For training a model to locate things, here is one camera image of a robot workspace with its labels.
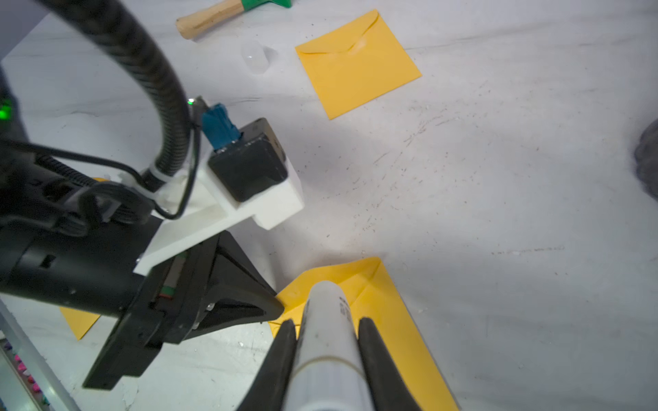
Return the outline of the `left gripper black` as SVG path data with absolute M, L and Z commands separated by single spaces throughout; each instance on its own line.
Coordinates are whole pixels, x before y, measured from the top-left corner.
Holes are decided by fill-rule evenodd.
M 165 344 L 275 320 L 283 311 L 274 289 L 223 231 L 151 270 L 83 386 L 112 390 L 123 377 L 142 376 Z

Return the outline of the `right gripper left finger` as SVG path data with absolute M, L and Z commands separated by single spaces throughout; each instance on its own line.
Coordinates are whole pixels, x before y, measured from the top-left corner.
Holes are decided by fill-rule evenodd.
M 296 354 L 296 327 L 293 320 L 286 320 L 258 371 L 253 384 L 237 411 L 280 411 Z

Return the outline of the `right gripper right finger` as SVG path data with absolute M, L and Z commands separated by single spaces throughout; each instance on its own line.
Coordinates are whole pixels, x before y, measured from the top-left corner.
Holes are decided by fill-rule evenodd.
M 371 318 L 359 321 L 358 347 L 375 410 L 420 411 Z

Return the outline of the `white glue stick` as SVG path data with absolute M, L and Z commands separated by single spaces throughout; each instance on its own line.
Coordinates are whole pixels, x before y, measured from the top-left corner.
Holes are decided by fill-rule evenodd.
M 315 284 L 304 308 L 282 409 L 374 408 L 344 292 L 329 281 Z

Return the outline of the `white glue stick cap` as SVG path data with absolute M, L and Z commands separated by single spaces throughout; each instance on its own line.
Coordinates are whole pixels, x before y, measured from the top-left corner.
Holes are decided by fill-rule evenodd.
M 241 55 L 248 70 L 255 75 L 267 72 L 270 62 L 266 49 L 258 41 L 249 41 L 242 45 Z

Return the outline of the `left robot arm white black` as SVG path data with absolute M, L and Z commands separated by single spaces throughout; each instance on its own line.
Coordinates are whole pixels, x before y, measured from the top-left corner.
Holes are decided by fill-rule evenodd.
M 244 202 L 286 180 L 283 148 L 265 118 L 236 128 L 222 105 L 187 101 L 165 55 L 118 1 L 47 7 L 99 46 L 149 96 L 163 144 L 154 166 L 32 144 L 8 82 L 1 84 L 1 290 L 117 319 L 84 387 L 139 377 L 165 344 L 275 320 L 283 305 L 233 236 L 207 239 L 137 265 L 167 223 L 190 212 L 202 140 L 211 174 Z

